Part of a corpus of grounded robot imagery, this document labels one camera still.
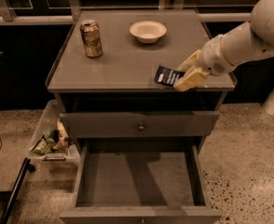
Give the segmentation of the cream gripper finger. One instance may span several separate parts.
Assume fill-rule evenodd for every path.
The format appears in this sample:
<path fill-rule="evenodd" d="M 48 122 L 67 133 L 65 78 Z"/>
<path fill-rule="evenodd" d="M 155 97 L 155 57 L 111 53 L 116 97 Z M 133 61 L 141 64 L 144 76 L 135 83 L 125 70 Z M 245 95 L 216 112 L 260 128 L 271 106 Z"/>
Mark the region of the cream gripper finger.
<path fill-rule="evenodd" d="M 196 50 L 193 54 L 191 54 L 184 62 L 182 62 L 177 70 L 180 72 L 187 72 L 190 68 L 199 66 L 199 54 L 200 50 Z"/>
<path fill-rule="evenodd" d="M 184 72 L 184 75 L 173 85 L 178 91 L 188 91 L 202 85 L 210 74 L 203 68 L 194 65 L 188 66 L 187 68 L 180 68 L 179 71 Z"/>

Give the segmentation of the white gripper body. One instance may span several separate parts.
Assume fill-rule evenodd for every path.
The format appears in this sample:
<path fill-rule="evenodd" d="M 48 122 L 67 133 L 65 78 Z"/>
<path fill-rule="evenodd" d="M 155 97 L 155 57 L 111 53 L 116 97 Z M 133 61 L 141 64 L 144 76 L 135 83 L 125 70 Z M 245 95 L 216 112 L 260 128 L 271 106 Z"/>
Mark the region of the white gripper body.
<path fill-rule="evenodd" d="M 218 35 L 209 40 L 199 51 L 199 65 L 212 76 L 222 76 L 235 69 L 221 49 L 223 35 Z"/>

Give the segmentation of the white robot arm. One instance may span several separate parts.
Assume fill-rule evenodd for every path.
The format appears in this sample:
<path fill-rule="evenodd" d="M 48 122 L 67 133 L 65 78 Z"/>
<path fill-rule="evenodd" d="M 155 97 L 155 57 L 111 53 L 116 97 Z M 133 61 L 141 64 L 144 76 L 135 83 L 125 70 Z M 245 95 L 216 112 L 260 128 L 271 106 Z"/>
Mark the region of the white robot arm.
<path fill-rule="evenodd" d="M 274 0 L 259 0 L 249 21 L 209 40 L 178 67 L 185 74 L 173 87 L 188 91 L 208 76 L 219 77 L 243 63 L 270 57 L 274 57 Z"/>

